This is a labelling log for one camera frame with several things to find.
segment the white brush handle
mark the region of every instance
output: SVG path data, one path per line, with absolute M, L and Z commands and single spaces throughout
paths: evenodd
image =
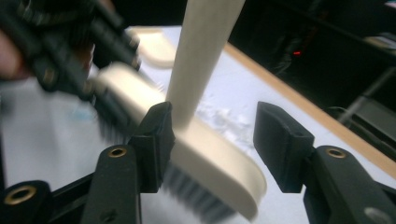
M 245 0 L 189 0 L 166 100 L 173 125 L 190 123 Z

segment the black plastic part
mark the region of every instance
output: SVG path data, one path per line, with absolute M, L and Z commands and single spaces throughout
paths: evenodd
M 106 51 L 104 49 L 95 49 L 92 61 L 99 69 L 112 63 L 111 59 L 106 57 Z
M 105 149 L 97 162 L 80 223 L 141 223 L 138 169 L 131 146 Z
M 96 44 L 96 50 L 99 52 L 95 53 L 95 56 L 105 58 L 109 62 L 117 61 L 129 65 L 132 65 L 133 60 L 137 60 L 136 50 L 130 46 L 132 39 L 127 35 L 113 32 L 103 19 L 95 18 L 92 21 L 90 34 Z M 138 63 L 134 69 L 139 70 Z
M 59 12 L 76 10 L 78 0 L 21 0 L 23 6 L 40 13 L 57 14 Z
M 52 212 L 52 203 L 50 187 L 46 182 L 21 182 L 3 191 L 0 204 L 0 223 L 47 223 Z
M 312 170 L 331 212 L 325 222 L 395 223 L 396 206 L 363 169 L 355 157 L 339 147 L 318 147 Z M 322 213 L 314 206 L 312 215 Z
M 6 170 L 4 169 L 4 155 L 3 155 L 3 135 L 0 131 L 0 192 L 6 189 Z
M 376 182 L 376 184 L 387 194 L 388 198 L 396 205 L 396 189 Z
M 54 61 L 55 67 L 49 67 L 55 71 L 57 81 L 55 89 L 76 94 L 81 100 L 89 101 L 93 95 L 93 88 L 85 90 L 89 84 L 86 81 L 87 72 L 74 55 L 67 39 L 62 33 L 46 32 L 42 34 L 42 43 Z
M 306 186 L 304 194 L 305 211 L 311 224 L 327 223 L 331 209 L 326 202 L 326 197 L 312 169 L 312 162 L 308 158 L 304 160 L 304 184 Z
M 126 27 L 124 20 L 121 16 L 108 10 L 103 4 L 97 0 L 88 0 L 92 5 L 94 5 L 96 17 L 102 18 L 109 27 L 113 29 L 116 34 L 123 34 Z
M 258 103 L 254 146 L 282 192 L 301 191 L 303 159 L 313 152 L 314 139 L 282 108 Z
M 144 177 L 141 192 L 155 193 L 163 183 L 166 165 L 175 144 L 172 131 L 172 105 L 164 102 L 151 107 L 129 145 L 136 148 Z
M 93 175 L 87 175 L 52 192 L 53 213 L 49 224 L 79 223 Z
M 16 15 L 18 1 L 2 0 L 0 6 L 0 29 L 4 31 L 22 51 L 27 60 L 41 53 L 39 38 Z

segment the scrub brush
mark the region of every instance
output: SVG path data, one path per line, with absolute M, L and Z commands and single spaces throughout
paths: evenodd
M 164 187 L 205 223 L 239 213 L 251 220 L 266 191 L 257 164 L 194 116 L 244 0 L 189 0 L 166 100 L 176 144 Z M 128 65 L 113 63 L 93 80 L 138 123 L 165 97 Z

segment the wooden table edge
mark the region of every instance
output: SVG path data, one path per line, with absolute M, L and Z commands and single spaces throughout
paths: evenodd
M 305 113 L 307 113 L 321 125 L 333 132 L 337 137 L 339 137 L 348 145 L 357 150 L 368 161 L 372 162 L 384 172 L 386 172 L 388 175 L 396 179 L 396 162 L 385 156 L 375 147 L 372 147 L 370 144 L 362 140 L 348 128 L 344 127 L 338 121 L 336 121 L 328 114 L 323 112 L 321 109 L 319 109 L 317 106 L 309 102 L 300 93 L 295 91 L 293 88 L 288 86 L 279 78 L 272 75 L 258 63 L 251 60 L 246 54 L 241 52 L 236 47 L 232 46 L 231 44 L 227 44 L 224 49 L 230 56 L 232 56 L 242 65 L 244 65 L 253 74 L 271 85 L 271 87 L 276 89 L 291 102 L 299 106 Z

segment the gray bristles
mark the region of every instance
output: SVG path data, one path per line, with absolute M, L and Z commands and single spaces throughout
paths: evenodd
M 168 164 L 163 187 L 204 223 L 217 223 L 235 214 L 227 204 L 172 164 Z
M 112 145 L 127 144 L 131 136 L 126 136 L 120 132 L 113 125 L 108 124 L 106 121 L 99 117 L 99 129 L 101 136 L 107 143 Z

